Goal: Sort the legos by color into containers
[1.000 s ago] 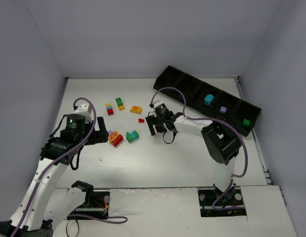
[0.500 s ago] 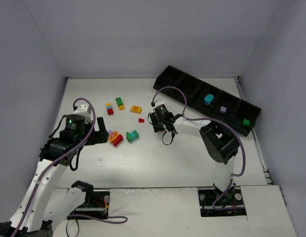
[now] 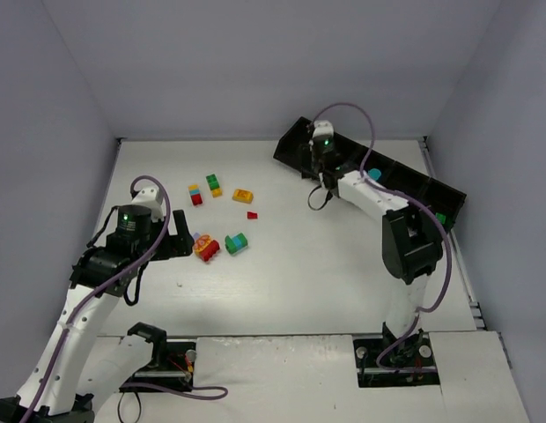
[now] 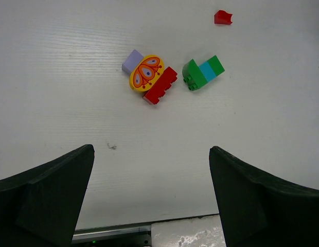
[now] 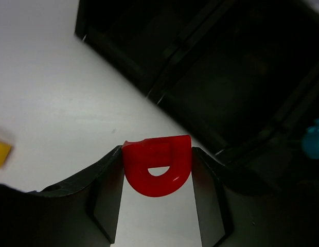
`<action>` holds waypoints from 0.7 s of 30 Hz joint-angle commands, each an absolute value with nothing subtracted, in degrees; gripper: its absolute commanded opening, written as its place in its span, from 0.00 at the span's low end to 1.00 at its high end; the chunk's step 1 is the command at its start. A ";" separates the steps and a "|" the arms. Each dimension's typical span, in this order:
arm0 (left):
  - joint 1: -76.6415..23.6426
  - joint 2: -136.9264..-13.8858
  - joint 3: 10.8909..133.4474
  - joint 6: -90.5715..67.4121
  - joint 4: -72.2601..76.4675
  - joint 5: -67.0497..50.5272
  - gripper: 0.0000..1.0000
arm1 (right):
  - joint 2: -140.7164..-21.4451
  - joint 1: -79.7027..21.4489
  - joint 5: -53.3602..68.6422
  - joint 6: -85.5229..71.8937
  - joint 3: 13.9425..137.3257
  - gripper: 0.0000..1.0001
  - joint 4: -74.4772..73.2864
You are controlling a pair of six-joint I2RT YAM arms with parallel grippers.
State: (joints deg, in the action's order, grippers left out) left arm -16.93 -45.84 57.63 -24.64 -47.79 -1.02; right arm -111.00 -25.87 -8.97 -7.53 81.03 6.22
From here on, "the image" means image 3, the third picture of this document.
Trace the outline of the lilac yellow red brick stack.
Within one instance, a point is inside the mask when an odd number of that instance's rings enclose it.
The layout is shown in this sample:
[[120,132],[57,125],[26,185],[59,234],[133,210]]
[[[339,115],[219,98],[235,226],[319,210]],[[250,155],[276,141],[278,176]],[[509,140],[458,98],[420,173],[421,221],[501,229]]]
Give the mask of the lilac yellow red brick stack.
[[209,234],[194,233],[194,254],[204,263],[209,263],[220,251],[220,245],[217,240]]

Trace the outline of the teal oval flower brick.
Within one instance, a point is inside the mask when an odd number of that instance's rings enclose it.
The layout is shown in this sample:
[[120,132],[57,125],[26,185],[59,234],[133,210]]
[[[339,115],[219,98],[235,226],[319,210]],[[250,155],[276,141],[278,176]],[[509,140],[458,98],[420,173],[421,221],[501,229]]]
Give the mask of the teal oval flower brick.
[[378,168],[371,168],[368,171],[368,176],[373,179],[374,181],[378,181],[382,175],[382,172]]

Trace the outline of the green blue brick stack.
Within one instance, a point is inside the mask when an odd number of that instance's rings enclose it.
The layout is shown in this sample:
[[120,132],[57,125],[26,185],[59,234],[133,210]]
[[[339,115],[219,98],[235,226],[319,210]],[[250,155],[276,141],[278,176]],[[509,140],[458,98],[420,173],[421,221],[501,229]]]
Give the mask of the green blue brick stack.
[[247,237],[243,233],[227,235],[225,237],[225,249],[231,255],[237,255],[248,247]]

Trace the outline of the yellow printed brick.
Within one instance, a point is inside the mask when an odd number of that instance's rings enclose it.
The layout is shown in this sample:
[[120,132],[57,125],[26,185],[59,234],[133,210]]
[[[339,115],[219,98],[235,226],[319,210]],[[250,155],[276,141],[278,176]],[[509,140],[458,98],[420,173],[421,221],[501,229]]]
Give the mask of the yellow printed brick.
[[232,194],[232,200],[243,204],[251,204],[254,200],[254,194],[250,190],[236,189]]

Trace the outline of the green square brick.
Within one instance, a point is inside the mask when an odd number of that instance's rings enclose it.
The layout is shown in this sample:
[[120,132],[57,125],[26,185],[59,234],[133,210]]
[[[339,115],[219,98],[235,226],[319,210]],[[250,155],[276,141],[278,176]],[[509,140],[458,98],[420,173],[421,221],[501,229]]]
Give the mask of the green square brick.
[[446,224],[446,216],[442,213],[436,212],[435,216],[437,220],[444,226]]

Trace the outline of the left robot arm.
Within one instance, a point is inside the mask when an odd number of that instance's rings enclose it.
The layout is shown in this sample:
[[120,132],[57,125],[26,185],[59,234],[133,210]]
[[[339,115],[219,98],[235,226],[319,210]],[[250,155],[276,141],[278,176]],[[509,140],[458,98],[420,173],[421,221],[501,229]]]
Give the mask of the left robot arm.
[[152,220],[151,208],[117,207],[117,226],[103,247],[89,247],[73,267],[63,312],[27,381],[0,399],[1,422],[92,422],[99,409],[143,367],[167,356],[166,331],[136,323],[91,372],[84,371],[96,337],[115,306],[152,260],[189,256],[194,244],[183,210],[169,221]]

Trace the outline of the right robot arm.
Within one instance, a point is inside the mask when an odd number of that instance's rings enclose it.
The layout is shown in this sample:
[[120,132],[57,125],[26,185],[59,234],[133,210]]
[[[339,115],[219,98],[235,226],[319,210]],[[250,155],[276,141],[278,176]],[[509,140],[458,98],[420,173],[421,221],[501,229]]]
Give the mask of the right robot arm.
[[[452,249],[445,228],[420,201],[377,183],[365,171],[366,160],[361,161],[358,171],[339,176],[343,159],[331,136],[313,137],[309,150],[322,187],[380,218],[382,260],[397,282],[383,322],[383,351],[376,358],[376,366],[396,374],[427,373],[427,368],[414,363],[421,337],[417,329],[420,315],[436,311],[450,285]],[[446,259],[445,280],[436,300],[426,307],[428,280],[441,258]]]

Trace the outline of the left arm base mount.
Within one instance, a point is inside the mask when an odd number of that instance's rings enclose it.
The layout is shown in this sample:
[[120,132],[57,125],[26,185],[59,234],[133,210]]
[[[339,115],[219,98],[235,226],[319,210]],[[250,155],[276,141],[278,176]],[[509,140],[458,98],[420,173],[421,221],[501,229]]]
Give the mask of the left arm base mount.
[[136,371],[124,384],[145,383],[179,392],[190,392],[196,362],[194,339],[171,339],[158,363],[152,362]]

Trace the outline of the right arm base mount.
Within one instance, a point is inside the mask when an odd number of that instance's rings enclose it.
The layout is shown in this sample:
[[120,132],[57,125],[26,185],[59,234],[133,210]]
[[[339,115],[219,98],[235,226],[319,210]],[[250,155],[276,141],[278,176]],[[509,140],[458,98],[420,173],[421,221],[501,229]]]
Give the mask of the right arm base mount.
[[386,346],[381,337],[353,339],[360,389],[440,385],[428,334],[410,337],[403,345],[397,346],[378,362],[377,359]]

